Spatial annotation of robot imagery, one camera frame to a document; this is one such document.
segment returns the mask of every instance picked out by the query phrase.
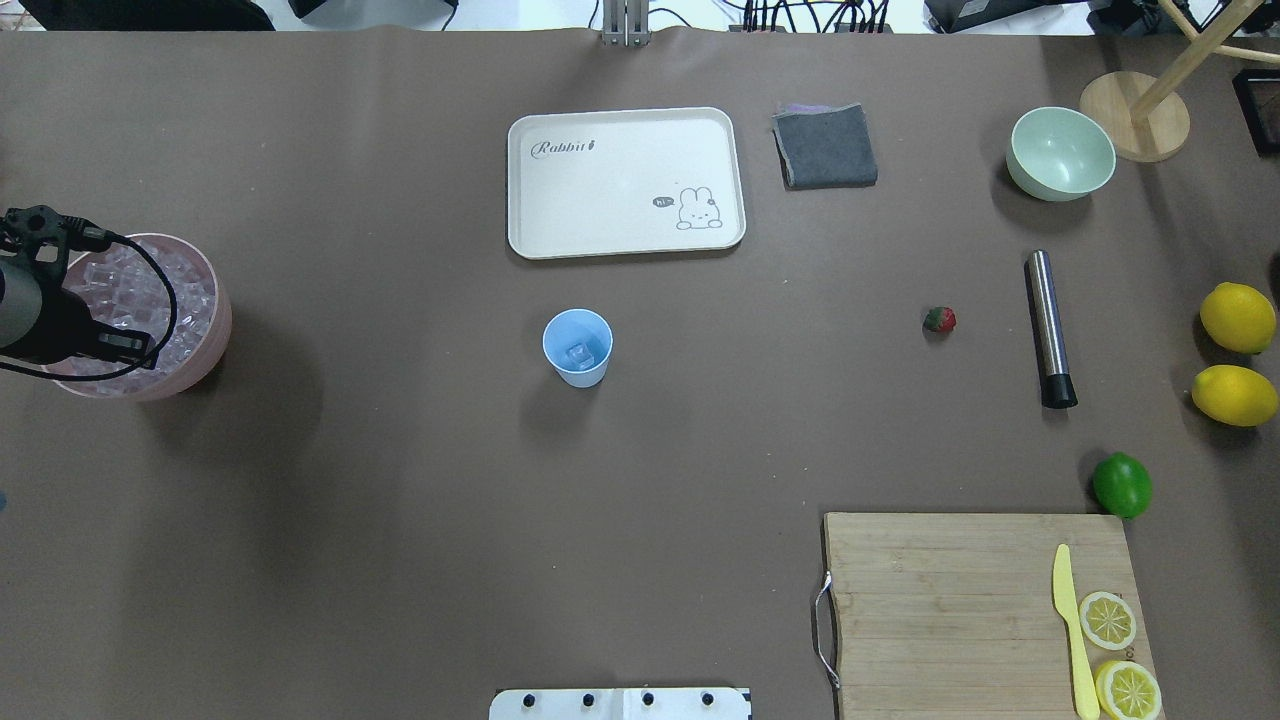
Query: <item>black cap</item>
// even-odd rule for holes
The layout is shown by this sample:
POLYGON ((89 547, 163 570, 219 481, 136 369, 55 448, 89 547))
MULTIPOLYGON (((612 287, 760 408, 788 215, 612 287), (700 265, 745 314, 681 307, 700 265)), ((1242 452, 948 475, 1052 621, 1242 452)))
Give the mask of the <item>black cap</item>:
POLYGON ((1059 373, 1046 375, 1041 380, 1041 405, 1053 410, 1066 410, 1075 407, 1079 401, 1075 398, 1075 388, 1071 387, 1071 375, 1059 373))

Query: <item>metal handle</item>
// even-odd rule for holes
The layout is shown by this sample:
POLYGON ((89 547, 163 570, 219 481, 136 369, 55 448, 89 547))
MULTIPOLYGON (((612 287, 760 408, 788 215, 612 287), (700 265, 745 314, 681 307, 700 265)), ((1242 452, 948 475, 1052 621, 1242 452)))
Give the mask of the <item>metal handle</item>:
MULTIPOLYGON (((818 651, 818 660, 822 660, 822 666, 827 669, 827 676, 831 679, 831 687, 840 689, 840 674, 827 662, 827 656, 822 653, 822 623, 818 621, 818 605, 822 603, 822 596, 831 594, 831 570, 827 570, 822 578, 822 587, 818 588, 818 594, 813 596, 813 637, 814 648, 818 651)), ((831 603, 832 611, 836 609, 836 603, 831 603)))
POLYGON ((1041 404, 1055 410, 1075 407, 1078 401, 1071 372, 1066 365, 1066 343, 1062 341, 1062 320, 1057 315, 1057 293, 1053 290, 1048 252, 1032 252, 1027 260, 1027 282, 1041 355, 1041 404))

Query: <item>lemon slice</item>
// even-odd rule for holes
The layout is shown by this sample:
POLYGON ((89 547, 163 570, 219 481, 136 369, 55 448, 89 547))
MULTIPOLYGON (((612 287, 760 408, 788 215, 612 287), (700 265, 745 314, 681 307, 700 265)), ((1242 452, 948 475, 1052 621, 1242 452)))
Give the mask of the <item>lemon slice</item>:
POLYGON ((1080 602, 1080 628, 1084 637, 1103 650, 1124 650, 1138 637, 1138 620, 1123 597, 1094 592, 1080 602))
POLYGON ((1151 670, 1137 662, 1103 662, 1094 687, 1102 710, 1115 720, 1156 720, 1160 716, 1160 685, 1151 670))

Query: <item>yellow knife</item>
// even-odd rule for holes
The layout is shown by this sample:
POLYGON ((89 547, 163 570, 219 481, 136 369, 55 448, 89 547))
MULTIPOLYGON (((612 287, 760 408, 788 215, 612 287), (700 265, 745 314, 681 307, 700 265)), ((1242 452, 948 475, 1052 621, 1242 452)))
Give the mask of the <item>yellow knife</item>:
POLYGON ((1053 609, 1066 620, 1066 637, 1071 642, 1071 687, 1075 689, 1075 714, 1082 720, 1098 720, 1098 693, 1093 689, 1089 656, 1084 653, 1080 611, 1075 606, 1075 579, 1071 577, 1071 548, 1057 546, 1053 556, 1053 609))

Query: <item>gray cloth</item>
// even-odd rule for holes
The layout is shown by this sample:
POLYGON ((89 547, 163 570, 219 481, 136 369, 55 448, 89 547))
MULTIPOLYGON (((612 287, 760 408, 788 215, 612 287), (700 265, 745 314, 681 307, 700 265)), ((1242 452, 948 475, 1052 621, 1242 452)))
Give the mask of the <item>gray cloth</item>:
POLYGON ((861 104, 780 113, 773 115, 773 135, 786 164, 787 187, 876 184, 879 170, 861 104))

